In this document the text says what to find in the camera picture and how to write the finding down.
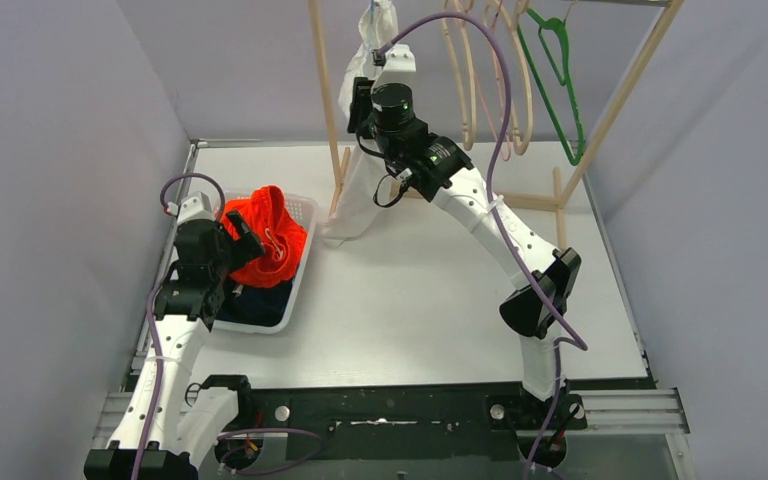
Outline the white shorts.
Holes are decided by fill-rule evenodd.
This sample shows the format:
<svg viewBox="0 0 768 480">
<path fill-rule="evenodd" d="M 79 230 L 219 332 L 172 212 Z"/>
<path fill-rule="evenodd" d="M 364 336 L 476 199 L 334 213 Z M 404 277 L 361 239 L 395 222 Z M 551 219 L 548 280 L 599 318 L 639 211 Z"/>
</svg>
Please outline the white shorts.
<svg viewBox="0 0 768 480">
<path fill-rule="evenodd" d="M 397 11 L 391 1 L 380 1 L 373 24 L 368 22 L 368 7 L 360 17 L 358 32 L 361 43 L 345 69 L 338 96 L 338 105 L 344 115 L 349 114 L 354 78 L 376 77 L 372 53 L 398 31 Z M 380 211 L 372 195 L 384 174 L 383 164 L 379 160 L 365 154 L 358 147 L 352 149 L 336 207 L 321 230 L 321 236 L 328 246 L 338 248 L 344 242 L 361 236 L 371 226 Z"/>
</svg>

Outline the green hanger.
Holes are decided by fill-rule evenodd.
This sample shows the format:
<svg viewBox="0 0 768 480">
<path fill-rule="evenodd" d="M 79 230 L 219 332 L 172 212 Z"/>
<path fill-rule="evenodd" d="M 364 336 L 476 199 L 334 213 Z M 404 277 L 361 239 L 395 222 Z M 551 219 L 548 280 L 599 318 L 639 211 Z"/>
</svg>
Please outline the green hanger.
<svg viewBox="0 0 768 480">
<path fill-rule="evenodd" d="M 565 90 L 573 120 L 575 138 L 571 142 L 567 136 L 559 115 L 552 104 L 548 89 L 543 81 L 528 42 L 525 39 L 524 28 L 517 24 L 516 33 L 519 46 L 525 56 L 526 65 L 531 74 L 533 85 L 537 87 L 540 98 L 549 116 L 549 120 L 561 142 L 567 161 L 572 166 L 578 166 L 584 154 L 586 135 L 581 120 L 576 88 L 571 75 L 571 45 L 567 28 L 567 19 L 558 17 L 546 18 L 529 7 L 525 15 L 537 27 L 537 36 L 544 56 L 549 62 L 555 81 Z"/>
</svg>

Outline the wooden hanger orange shorts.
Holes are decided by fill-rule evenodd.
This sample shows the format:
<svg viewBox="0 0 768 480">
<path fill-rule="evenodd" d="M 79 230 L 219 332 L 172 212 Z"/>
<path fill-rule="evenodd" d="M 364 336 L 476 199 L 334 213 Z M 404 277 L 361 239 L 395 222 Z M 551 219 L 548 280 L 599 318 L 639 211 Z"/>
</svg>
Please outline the wooden hanger orange shorts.
<svg viewBox="0 0 768 480">
<path fill-rule="evenodd" d="M 472 49 L 466 22 L 463 20 L 443 19 L 441 30 L 446 45 L 450 65 L 456 82 L 457 97 L 461 112 L 461 131 L 463 148 L 469 151 L 477 137 L 476 82 Z"/>
</svg>

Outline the white plastic basket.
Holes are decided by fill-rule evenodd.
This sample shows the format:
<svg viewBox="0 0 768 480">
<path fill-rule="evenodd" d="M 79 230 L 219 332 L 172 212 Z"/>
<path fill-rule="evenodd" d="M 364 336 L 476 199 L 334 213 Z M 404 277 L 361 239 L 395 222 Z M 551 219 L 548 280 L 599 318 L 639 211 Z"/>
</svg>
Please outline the white plastic basket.
<svg viewBox="0 0 768 480">
<path fill-rule="evenodd" d="M 265 254 L 230 274 L 216 325 L 251 334 L 275 334 L 289 323 L 317 225 L 318 204 L 275 185 L 227 194 L 222 224 L 239 213 Z"/>
</svg>

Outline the wooden hanger navy shorts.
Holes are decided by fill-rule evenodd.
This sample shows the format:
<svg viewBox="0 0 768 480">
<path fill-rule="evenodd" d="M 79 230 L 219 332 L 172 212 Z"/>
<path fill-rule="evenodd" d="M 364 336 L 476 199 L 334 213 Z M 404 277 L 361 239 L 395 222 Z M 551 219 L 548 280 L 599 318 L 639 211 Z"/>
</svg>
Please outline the wooden hanger navy shorts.
<svg viewBox="0 0 768 480">
<path fill-rule="evenodd" d="M 508 61 L 509 71 L 511 73 L 516 71 L 522 83 L 520 90 L 524 115 L 519 116 L 517 103 L 512 102 L 509 127 L 513 152 L 518 156 L 523 156 L 528 150 L 535 126 L 532 77 L 524 47 L 519 39 L 517 23 L 529 4 L 529 1 L 514 1 L 510 11 L 503 6 L 502 1 L 488 1 L 484 7 L 484 16 L 489 21 L 491 29 L 498 31 L 510 41 L 515 58 Z"/>
</svg>

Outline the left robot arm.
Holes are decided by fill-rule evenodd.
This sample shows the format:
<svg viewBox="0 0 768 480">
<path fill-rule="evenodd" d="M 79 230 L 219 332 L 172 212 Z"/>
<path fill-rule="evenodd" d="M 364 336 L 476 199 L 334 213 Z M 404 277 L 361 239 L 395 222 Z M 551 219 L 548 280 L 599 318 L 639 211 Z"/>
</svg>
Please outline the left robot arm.
<svg viewBox="0 0 768 480">
<path fill-rule="evenodd" d="M 232 211 L 222 219 L 181 215 L 174 247 L 178 258 L 147 308 L 152 348 L 106 446 L 87 455 L 87 479 L 196 479 L 223 429 L 255 416 L 244 375 L 211 377 L 189 410 L 182 406 L 224 302 L 226 279 L 263 255 L 263 245 Z"/>
</svg>

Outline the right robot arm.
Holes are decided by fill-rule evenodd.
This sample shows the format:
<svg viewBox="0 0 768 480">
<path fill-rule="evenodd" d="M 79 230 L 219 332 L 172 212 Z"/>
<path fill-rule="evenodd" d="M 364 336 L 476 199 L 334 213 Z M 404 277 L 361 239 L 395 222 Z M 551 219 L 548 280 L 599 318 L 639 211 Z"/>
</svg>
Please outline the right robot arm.
<svg viewBox="0 0 768 480">
<path fill-rule="evenodd" d="M 414 113 L 413 91 L 405 83 L 367 77 L 352 82 L 347 130 L 361 151 L 381 161 L 397 182 L 398 203 L 409 190 L 449 214 L 494 258 L 514 287 L 499 307 L 504 323 L 521 340 L 528 394 L 522 411 L 531 424 L 550 425 L 562 413 L 555 393 L 563 383 L 556 350 L 575 342 L 561 322 L 582 264 L 572 248 L 540 237 L 492 191 L 465 151 L 429 130 Z"/>
</svg>

